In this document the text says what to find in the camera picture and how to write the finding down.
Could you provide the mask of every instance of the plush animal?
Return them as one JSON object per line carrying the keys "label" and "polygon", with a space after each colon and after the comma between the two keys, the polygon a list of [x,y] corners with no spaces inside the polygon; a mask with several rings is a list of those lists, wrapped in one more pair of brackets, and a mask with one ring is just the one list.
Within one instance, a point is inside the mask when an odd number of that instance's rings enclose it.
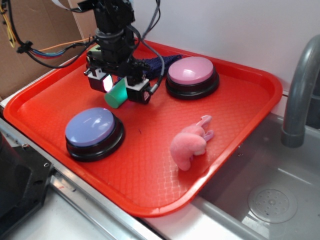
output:
{"label": "plush animal", "polygon": [[212,117],[205,115],[201,121],[185,127],[172,140],[170,153],[178,168],[188,171],[194,156],[206,153],[207,141],[212,139],[214,131],[205,131]]}

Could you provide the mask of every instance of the pink button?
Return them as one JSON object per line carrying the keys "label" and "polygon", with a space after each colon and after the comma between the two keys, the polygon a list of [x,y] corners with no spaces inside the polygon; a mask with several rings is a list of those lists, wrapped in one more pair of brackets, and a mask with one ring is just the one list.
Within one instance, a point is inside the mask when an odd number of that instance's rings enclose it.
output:
{"label": "pink button", "polygon": [[171,80],[176,84],[199,84],[214,73],[214,65],[207,58],[190,56],[174,62],[169,67],[168,73]]}

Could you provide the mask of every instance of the red tray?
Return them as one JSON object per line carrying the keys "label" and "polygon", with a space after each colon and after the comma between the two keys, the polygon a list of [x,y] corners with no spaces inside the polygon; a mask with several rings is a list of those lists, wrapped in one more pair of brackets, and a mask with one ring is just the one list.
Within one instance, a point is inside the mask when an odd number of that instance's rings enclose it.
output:
{"label": "red tray", "polygon": [[[201,56],[150,44],[163,56]],[[155,57],[143,46],[135,56]],[[163,216],[193,199],[282,96],[282,85],[273,75],[207,58],[216,67],[220,86],[202,99],[175,99],[167,94],[163,80],[149,104],[127,100],[118,109],[110,108],[104,94],[92,90],[83,74],[84,55],[16,95],[5,107],[4,117],[129,214]],[[102,160],[78,162],[67,152],[65,127],[73,116],[93,107],[107,108],[121,119],[125,140]],[[181,171],[170,156],[170,143],[182,128],[204,115],[212,116],[209,129],[215,135],[207,144],[206,154],[196,156],[189,171]]]}

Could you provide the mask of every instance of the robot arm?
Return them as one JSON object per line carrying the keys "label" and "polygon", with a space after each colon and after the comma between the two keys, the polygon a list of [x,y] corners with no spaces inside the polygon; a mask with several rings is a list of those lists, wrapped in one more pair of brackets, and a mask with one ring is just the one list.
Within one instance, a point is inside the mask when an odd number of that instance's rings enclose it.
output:
{"label": "robot arm", "polygon": [[109,74],[125,77],[128,99],[147,104],[151,87],[144,76],[149,66],[133,57],[136,49],[131,23],[134,11],[128,0],[86,0],[78,3],[82,12],[93,10],[98,51],[87,53],[88,76],[91,88],[106,92],[103,79]]}

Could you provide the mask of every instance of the sink basin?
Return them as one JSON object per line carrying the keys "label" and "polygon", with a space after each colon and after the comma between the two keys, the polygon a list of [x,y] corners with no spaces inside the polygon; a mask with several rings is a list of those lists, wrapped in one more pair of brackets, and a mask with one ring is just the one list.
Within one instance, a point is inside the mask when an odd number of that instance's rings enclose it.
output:
{"label": "sink basin", "polygon": [[272,240],[320,236],[320,131],[304,145],[281,144],[270,113],[198,194],[246,229]]}

